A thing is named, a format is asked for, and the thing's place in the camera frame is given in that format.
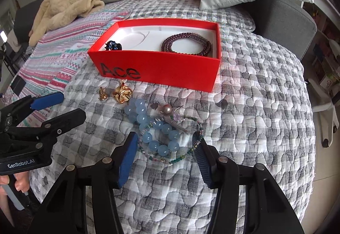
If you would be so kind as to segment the person's left hand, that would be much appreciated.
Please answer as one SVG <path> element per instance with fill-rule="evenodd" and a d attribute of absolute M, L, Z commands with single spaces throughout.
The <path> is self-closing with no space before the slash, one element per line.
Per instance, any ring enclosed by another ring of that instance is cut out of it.
<path fill-rule="evenodd" d="M 18 210 L 22 211 L 29 207 L 28 197 L 29 172 L 19 172 L 14 175 L 1 175 L 1 213 L 10 227 L 15 227 L 9 202 Z"/>

